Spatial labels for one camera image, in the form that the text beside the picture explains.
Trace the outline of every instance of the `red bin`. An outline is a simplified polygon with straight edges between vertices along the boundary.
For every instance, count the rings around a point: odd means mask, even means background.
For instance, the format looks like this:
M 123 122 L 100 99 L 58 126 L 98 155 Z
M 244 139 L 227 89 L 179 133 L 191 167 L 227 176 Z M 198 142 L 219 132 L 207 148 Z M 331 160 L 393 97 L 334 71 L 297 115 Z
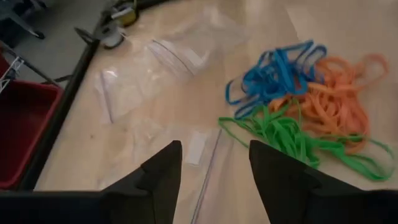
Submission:
M 0 189 L 12 189 L 34 154 L 63 90 L 20 80 L 0 93 Z

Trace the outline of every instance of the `orange rubber band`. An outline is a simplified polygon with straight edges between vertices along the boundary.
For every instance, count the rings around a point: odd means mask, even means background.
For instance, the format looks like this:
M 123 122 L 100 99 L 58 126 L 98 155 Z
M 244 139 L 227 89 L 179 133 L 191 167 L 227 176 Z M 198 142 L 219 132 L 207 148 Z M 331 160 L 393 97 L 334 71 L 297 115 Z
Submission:
M 379 63 L 383 73 L 367 84 L 356 86 L 355 80 L 364 75 L 370 63 Z M 303 129 L 320 136 L 349 136 L 369 134 L 369 120 L 358 101 L 358 92 L 375 84 L 389 72 L 386 59 L 379 54 L 369 54 L 356 65 L 350 65 L 339 57 L 327 57 L 319 60 L 315 66 L 317 73 L 324 75 L 324 84 L 308 83 L 308 92 L 302 96 L 294 96 L 299 105 L 291 104 L 287 116 L 297 115 L 299 108 L 305 121 Z M 293 96 L 272 100 L 271 111 L 278 111 L 287 104 Z M 346 154 L 360 151 L 366 139 L 360 142 L 347 141 Z

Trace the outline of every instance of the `blue rubber band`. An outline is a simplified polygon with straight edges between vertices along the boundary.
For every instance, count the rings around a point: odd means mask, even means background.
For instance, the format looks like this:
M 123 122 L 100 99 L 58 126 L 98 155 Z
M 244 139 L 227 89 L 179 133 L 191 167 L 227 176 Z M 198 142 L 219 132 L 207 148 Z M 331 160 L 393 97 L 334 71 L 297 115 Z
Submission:
M 313 46 L 312 40 L 288 47 L 265 51 L 255 66 L 245 73 L 241 89 L 245 96 L 231 100 L 230 89 L 234 80 L 228 82 L 225 99 L 230 105 L 243 104 L 236 110 L 236 119 L 249 115 L 257 105 L 268 105 L 273 99 L 286 94 L 302 95 L 308 90 L 308 82 L 323 82 L 323 76 L 316 74 L 314 64 L 325 57 L 324 45 Z M 289 53 L 300 51 L 293 60 Z

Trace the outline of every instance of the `clear plastic bag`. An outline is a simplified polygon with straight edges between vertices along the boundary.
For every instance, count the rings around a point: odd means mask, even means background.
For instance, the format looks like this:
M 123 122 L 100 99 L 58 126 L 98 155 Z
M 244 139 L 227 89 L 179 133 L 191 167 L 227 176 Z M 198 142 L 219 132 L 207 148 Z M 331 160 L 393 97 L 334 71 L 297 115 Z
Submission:
M 136 52 L 131 61 L 97 76 L 105 121 L 113 123 L 168 86 L 187 81 L 245 40 L 232 20 L 216 9 L 204 10 L 173 34 Z
M 172 70 L 196 75 L 245 40 L 243 28 L 216 8 L 206 8 L 173 34 L 155 39 L 149 47 Z
M 138 107 L 176 82 L 176 76 L 144 47 L 132 60 L 104 69 L 97 75 L 103 119 L 114 123 L 119 117 Z
M 219 146 L 220 129 L 161 126 L 149 119 L 134 124 L 133 141 L 113 158 L 108 154 L 98 182 L 103 189 L 136 169 L 140 164 L 168 145 L 179 140 L 183 147 L 182 176 L 174 223 L 193 221 L 199 211 L 213 155 Z
M 232 175 L 234 174 L 231 172 L 234 166 L 232 158 L 233 146 L 233 139 L 225 131 L 222 131 L 218 138 L 213 165 L 208 176 L 203 198 L 199 203 L 199 209 L 192 223 L 238 222 L 236 212 L 231 209 L 236 207 L 234 206 L 236 199 L 232 197 L 234 194 L 231 194 L 231 190 L 234 189 L 231 179 L 239 179 L 239 177 L 233 178 Z M 225 216 L 229 217 L 229 221 L 223 219 Z

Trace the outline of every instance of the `table surface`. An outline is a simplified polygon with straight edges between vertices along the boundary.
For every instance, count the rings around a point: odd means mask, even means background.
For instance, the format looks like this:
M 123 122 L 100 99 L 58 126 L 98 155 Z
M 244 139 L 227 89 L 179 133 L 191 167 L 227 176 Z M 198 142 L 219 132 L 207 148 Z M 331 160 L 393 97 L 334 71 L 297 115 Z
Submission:
M 206 6 L 218 8 L 245 27 L 248 41 L 184 85 L 163 91 L 112 125 L 104 124 L 95 91 L 99 71 L 109 66 L 128 68 L 134 53 L 148 41 L 169 33 Z M 136 119 L 217 127 L 219 116 L 233 112 L 224 101 L 224 88 L 230 79 L 253 66 L 264 50 L 307 39 L 325 44 L 330 54 L 351 62 L 371 52 L 388 58 L 389 76 L 363 91 L 360 100 L 369 115 L 371 136 L 396 147 L 398 75 L 393 62 L 398 59 L 398 45 L 394 44 L 398 37 L 397 19 L 395 0 L 188 0 L 149 9 L 127 29 L 130 41 L 114 50 L 99 49 L 94 56 L 35 189 L 98 189 L 104 167 L 131 144 L 132 123 Z M 375 147 L 369 146 L 366 151 L 380 155 Z M 235 142 L 228 159 L 228 168 L 220 179 L 220 186 L 225 189 L 218 196 L 214 217 L 217 223 L 268 222 L 252 179 L 248 150 Z M 386 182 L 371 182 L 328 156 L 320 170 L 362 189 L 398 187 L 397 174 Z

